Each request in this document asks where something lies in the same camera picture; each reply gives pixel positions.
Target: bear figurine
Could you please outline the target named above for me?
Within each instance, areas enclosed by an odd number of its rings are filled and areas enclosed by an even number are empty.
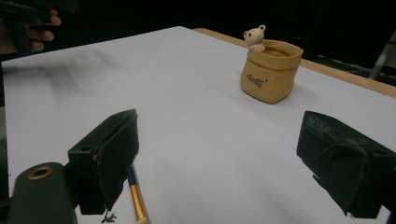
[[[265,51],[265,46],[262,43],[264,40],[264,31],[265,25],[261,25],[258,28],[253,28],[244,32],[245,42],[247,42],[248,45],[247,54],[249,54],[254,49],[260,52]]]

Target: bear cup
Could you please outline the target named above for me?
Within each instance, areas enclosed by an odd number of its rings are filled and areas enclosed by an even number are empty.
[[[248,95],[275,104],[291,93],[304,51],[283,41],[264,39],[262,43],[265,51],[254,49],[247,55],[240,85]]]

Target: paintbrush handle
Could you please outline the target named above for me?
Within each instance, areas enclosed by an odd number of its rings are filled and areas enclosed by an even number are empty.
[[[134,213],[136,215],[136,221],[143,217],[146,217],[145,211],[143,209],[143,203],[140,198],[139,187],[137,185],[131,186],[132,201],[134,201]]]
[[[136,221],[139,222],[142,218],[146,217],[143,201],[140,197],[139,187],[137,185],[136,176],[134,174],[134,166],[132,165],[128,174],[128,183],[131,189],[132,201],[134,202],[134,214]]]

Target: white bear head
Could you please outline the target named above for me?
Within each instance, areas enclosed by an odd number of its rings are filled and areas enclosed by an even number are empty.
[[[245,42],[249,46],[260,44],[264,40],[265,26],[261,25],[258,28],[250,29],[244,32]]]

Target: wooden table edge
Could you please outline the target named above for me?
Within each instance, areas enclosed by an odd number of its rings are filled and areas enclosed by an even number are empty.
[[[248,47],[248,45],[242,39],[238,39],[229,35],[224,35],[212,30],[208,30],[206,28],[195,28],[193,30],[201,34],[209,35],[243,48]],[[327,75],[329,77],[334,77],[343,80],[345,82],[363,87],[365,89],[376,91],[384,95],[396,98],[396,87],[391,86],[389,84],[375,81],[367,77],[360,77],[358,75],[354,75],[335,68],[331,68],[329,66],[320,63],[314,63],[305,59],[302,59],[300,66]]]

